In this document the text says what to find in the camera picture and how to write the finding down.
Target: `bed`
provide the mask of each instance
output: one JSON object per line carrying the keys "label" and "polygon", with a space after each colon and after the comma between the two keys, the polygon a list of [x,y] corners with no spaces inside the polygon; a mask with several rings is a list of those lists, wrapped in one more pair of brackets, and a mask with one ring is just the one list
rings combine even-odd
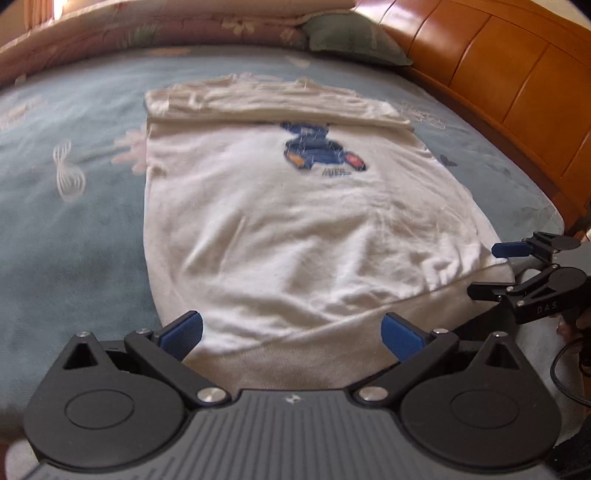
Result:
{"label": "bed", "polygon": [[503,241],[587,225],[591,32],[527,0],[362,1],[414,62],[394,72],[312,55],[296,24],[213,31],[106,3],[0,50],[4,441],[74,332],[160,324],[142,249],[148,90],[234,73],[352,89],[410,120]]}

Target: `blue bear graphic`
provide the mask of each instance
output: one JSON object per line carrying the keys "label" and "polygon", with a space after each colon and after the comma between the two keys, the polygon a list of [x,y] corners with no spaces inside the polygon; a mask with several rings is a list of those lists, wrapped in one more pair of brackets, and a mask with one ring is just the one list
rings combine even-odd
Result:
{"label": "blue bear graphic", "polygon": [[298,170],[311,170],[314,163],[325,165],[351,165],[357,171],[367,170],[365,162],[355,153],[345,151],[343,145],[334,140],[326,138],[328,127],[309,124],[281,123],[297,138],[285,143],[283,154]]}

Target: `white whisk-shaped print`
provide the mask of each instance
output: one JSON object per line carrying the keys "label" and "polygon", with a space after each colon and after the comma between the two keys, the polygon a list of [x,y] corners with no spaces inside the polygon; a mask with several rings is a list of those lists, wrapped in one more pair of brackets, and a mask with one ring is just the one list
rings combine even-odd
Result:
{"label": "white whisk-shaped print", "polygon": [[69,164],[66,157],[72,149],[72,142],[62,143],[53,149],[53,161],[57,168],[57,191],[64,202],[73,202],[84,193],[86,177],[78,165]]}

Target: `white logo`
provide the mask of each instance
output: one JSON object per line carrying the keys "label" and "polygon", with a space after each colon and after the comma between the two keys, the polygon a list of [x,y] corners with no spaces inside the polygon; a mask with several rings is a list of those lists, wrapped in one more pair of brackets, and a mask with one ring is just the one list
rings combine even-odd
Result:
{"label": "white logo", "polygon": [[299,395],[296,395],[295,393],[292,393],[291,395],[289,395],[288,397],[285,398],[285,401],[287,403],[291,403],[292,405],[295,405],[296,403],[301,402],[301,397]]}

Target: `bedsheet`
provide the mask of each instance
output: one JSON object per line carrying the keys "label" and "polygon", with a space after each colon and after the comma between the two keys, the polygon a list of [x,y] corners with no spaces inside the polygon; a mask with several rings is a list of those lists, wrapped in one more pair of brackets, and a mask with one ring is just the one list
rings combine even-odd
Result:
{"label": "bedsheet", "polygon": [[308,77],[387,100],[472,194],[502,240],[560,232],[538,187],[472,127],[385,70],[244,46],[128,50],[0,93],[0,438],[69,337],[156,327],[144,253],[144,93],[229,73]]}

